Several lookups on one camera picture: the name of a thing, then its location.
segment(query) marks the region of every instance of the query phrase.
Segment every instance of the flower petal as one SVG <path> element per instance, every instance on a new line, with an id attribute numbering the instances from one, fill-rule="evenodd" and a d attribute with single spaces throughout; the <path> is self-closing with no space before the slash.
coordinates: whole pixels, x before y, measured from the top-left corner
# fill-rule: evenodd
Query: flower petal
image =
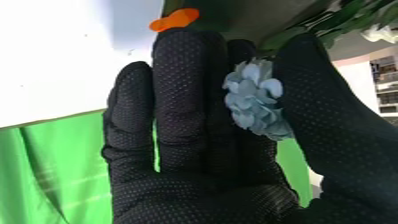
<path id="1" fill-rule="evenodd" d="M 258 90 L 258 87 L 256 87 L 253 80 L 244 80 L 240 82 L 238 95 L 253 96 L 256 94 L 256 90 Z"/>
<path id="2" fill-rule="evenodd" d="M 254 116 L 242 114 L 238 120 L 240 120 L 240 127 L 247 129 L 254 124 Z"/>
<path id="3" fill-rule="evenodd" d="M 283 83 L 277 79 L 269 79 L 260 83 L 260 88 L 267 89 L 272 97 L 277 99 L 283 96 Z"/>
<path id="4" fill-rule="evenodd" d="M 231 93 L 238 93 L 238 88 L 240 88 L 238 82 L 226 81 L 224 89 L 228 89 Z"/>
<path id="5" fill-rule="evenodd" d="M 228 95 L 226 95 L 226 105 L 228 105 L 228 107 L 233 106 L 235 102 L 237 102 L 237 94 L 228 93 Z"/>
<path id="6" fill-rule="evenodd" d="M 244 69 L 245 69 L 245 61 L 237 65 L 237 67 L 235 67 L 235 72 L 237 72 L 238 74 L 242 74 Z"/>
<path id="7" fill-rule="evenodd" d="M 249 64 L 242 71 L 244 79 L 253 80 L 254 84 L 258 85 L 260 81 L 260 66 L 256 64 Z"/>
<path id="8" fill-rule="evenodd" d="M 261 80 L 267 80 L 272 78 L 272 62 L 263 60 L 260 64 L 260 73 L 261 73 Z"/>
<path id="9" fill-rule="evenodd" d="M 251 108 L 251 98 L 245 98 L 242 96 L 237 95 L 237 106 L 242 110 L 247 110 Z"/>
<path id="10" fill-rule="evenodd" d="M 231 72 L 228 74 L 228 77 L 226 77 L 226 80 L 231 81 L 231 82 L 242 82 L 242 74 L 238 72 Z"/>
<path id="11" fill-rule="evenodd" d="M 260 89 L 256 91 L 256 98 L 258 98 L 258 101 L 260 103 L 265 105 L 265 104 L 276 104 L 277 101 L 267 96 L 267 90 L 265 89 Z"/>

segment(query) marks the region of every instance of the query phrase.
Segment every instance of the green fabric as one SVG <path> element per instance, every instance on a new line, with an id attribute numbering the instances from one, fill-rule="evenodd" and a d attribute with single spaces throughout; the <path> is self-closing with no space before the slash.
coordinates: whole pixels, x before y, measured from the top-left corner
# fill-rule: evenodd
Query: green fabric
<path id="1" fill-rule="evenodd" d="M 112 223 L 102 114 L 0 130 L 0 224 Z M 309 174 L 293 141 L 279 145 L 279 162 L 311 200 Z"/>

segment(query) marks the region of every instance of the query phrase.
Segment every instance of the finger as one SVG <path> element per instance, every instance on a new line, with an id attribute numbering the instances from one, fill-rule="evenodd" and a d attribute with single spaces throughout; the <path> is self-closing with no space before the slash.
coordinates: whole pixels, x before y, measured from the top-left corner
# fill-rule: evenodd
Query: finger
<path id="1" fill-rule="evenodd" d="M 229 72 L 228 46 L 221 34 L 203 33 L 210 46 L 210 64 L 205 77 L 206 89 L 206 173 L 229 180 L 238 178 L 238 150 L 233 132 L 231 112 L 226 107 L 222 83 Z"/>
<path id="2" fill-rule="evenodd" d="M 118 76 L 103 114 L 103 157 L 112 184 L 142 178 L 153 170 L 153 79 L 144 62 L 132 63 Z"/>
<path id="3" fill-rule="evenodd" d="M 160 171 L 203 172 L 208 49 L 197 33 L 165 31 L 153 52 Z"/>
<path id="4" fill-rule="evenodd" d="M 256 46 L 247 40 L 229 41 L 231 66 L 251 61 Z M 276 162 L 277 143 L 237 127 L 237 139 L 242 156 L 242 171 L 247 184 L 288 184 L 283 169 Z"/>

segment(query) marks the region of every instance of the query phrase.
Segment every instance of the black glove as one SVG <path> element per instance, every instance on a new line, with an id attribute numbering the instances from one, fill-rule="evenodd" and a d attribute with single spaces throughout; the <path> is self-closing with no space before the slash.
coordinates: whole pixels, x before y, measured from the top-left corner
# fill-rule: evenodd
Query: black glove
<path id="1" fill-rule="evenodd" d="M 283 47 L 274 74 L 285 118 L 311 169 L 325 176 L 322 197 L 292 223 L 398 223 L 398 129 L 359 101 L 313 34 Z"/>
<path id="2" fill-rule="evenodd" d="M 231 42 L 231 64 L 253 55 L 251 43 Z M 306 209 L 276 163 L 276 143 L 233 126 L 222 38 L 167 31 L 153 59 L 153 72 L 144 63 L 125 68 L 105 112 L 116 223 L 396 223 L 396 128 L 359 102 L 315 36 L 290 41 L 274 68 L 285 117 L 325 176 L 322 198 Z"/>
<path id="3" fill-rule="evenodd" d="M 235 64 L 254 47 L 245 41 L 229 46 Z M 276 142 L 233 125 L 221 88 L 229 67 L 219 34 L 176 29 L 158 36 L 153 71 L 142 62 L 121 71 L 103 148 L 116 223 L 276 223 L 297 209 Z"/>

